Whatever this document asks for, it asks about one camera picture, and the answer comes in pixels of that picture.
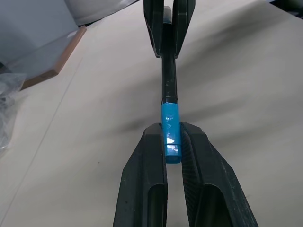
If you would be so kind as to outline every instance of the clear plastic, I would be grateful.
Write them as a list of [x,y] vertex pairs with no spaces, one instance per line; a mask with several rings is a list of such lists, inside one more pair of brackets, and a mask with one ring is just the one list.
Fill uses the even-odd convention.
[[65,0],[77,25],[88,24],[105,18],[138,0]]
[[21,89],[25,79],[26,74],[0,74],[0,152],[10,142],[17,115],[14,95]]

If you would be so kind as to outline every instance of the blue block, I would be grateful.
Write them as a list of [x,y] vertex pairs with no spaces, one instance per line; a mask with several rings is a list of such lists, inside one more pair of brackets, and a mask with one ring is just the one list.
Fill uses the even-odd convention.
[[163,103],[161,110],[166,163],[180,163],[182,155],[178,104]]

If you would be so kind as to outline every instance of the blue tape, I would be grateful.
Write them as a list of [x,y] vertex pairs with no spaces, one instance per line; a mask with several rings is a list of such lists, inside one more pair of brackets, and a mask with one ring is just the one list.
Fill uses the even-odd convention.
[[161,110],[166,163],[179,163],[182,156],[178,104],[163,103]]

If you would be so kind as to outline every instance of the black plastic jaw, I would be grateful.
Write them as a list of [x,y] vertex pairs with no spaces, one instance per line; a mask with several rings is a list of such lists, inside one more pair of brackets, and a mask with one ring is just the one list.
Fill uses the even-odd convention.
[[[257,227],[233,169],[202,130],[181,123],[190,227]],[[167,177],[160,124],[148,127],[122,173],[114,227],[165,227]]]
[[114,227],[164,227],[167,212],[167,178],[162,129],[148,127],[125,165]]
[[190,227],[257,227],[239,181],[198,127],[181,124],[182,174]]
[[[196,0],[174,0],[172,10],[173,54],[179,56],[189,22],[194,13]],[[144,17],[157,58],[162,55],[164,0],[144,0]]]

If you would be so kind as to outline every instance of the white table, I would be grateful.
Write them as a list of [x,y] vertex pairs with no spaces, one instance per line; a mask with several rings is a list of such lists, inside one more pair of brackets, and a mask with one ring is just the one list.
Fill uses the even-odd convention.
[[[160,121],[142,3],[88,27],[57,77],[19,93],[1,227],[112,226],[122,169]],[[233,167],[260,226],[303,226],[302,41],[303,21],[267,3],[197,1],[177,60],[181,120]],[[168,179],[167,227],[186,227],[180,165]]]

